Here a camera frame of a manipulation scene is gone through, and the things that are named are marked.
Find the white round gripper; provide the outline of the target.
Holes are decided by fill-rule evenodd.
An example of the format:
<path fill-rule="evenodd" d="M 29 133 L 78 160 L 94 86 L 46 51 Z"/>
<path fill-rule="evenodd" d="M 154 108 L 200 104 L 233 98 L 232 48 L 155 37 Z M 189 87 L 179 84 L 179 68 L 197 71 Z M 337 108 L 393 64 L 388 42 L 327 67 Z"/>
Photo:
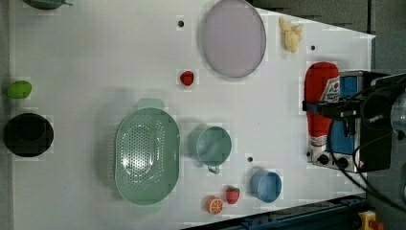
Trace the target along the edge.
<path fill-rule="evenodd" d="M 329 119 L 358 118 L 371 129 L 404 134 L 405 74 L 379 77 L 371 81 L 365 101 L 340 99 L 336 103 L 302 102 L 303 111 Z"/>

